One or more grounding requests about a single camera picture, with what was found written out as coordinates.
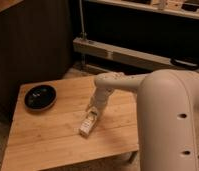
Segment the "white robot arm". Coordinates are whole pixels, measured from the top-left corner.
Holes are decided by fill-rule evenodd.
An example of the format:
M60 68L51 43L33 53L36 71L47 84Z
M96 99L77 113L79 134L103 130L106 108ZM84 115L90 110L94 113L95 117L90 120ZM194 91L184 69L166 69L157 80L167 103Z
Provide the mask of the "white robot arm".
M102 112L114 90L136 95L140 171L199 171L194 108L199 73L163 69L149 74L103 73L94 79L88 110Z

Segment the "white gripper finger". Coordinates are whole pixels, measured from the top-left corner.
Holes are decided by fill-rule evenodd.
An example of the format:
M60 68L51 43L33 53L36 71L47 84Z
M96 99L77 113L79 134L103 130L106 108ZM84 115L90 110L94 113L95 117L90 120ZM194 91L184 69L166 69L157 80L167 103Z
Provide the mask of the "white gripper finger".
M88 112L91 109L91 107L92 105L88 104L85 111Z
M99 114L92 114L93 115L93 121L97 121L100 118Z

